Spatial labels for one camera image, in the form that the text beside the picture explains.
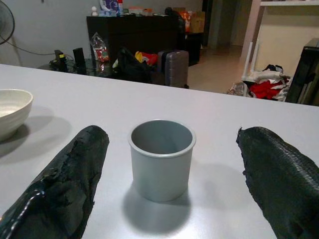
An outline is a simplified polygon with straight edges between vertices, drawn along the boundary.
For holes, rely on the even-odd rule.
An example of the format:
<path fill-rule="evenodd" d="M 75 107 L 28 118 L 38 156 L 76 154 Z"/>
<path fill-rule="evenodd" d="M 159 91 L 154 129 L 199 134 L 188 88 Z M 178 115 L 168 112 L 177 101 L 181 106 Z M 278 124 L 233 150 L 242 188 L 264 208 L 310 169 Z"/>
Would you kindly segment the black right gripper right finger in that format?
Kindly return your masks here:
<path fill-rule="evenodd" d="M 238 130 L 249 193 L 279 239 L 319 237 L 319 168 L 273 131 Z"/>

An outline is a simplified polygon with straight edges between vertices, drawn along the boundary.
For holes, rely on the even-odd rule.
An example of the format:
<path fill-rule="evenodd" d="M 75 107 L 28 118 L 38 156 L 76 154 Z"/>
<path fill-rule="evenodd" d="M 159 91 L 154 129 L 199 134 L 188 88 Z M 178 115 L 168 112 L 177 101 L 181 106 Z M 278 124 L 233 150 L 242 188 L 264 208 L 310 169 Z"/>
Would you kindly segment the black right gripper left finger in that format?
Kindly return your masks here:
<path fill-rule="evenodd" d="M 80 239 L 94 206 L 109 145 L 96 125 L 48 163 L 0 220 L 2 239 Z"/>

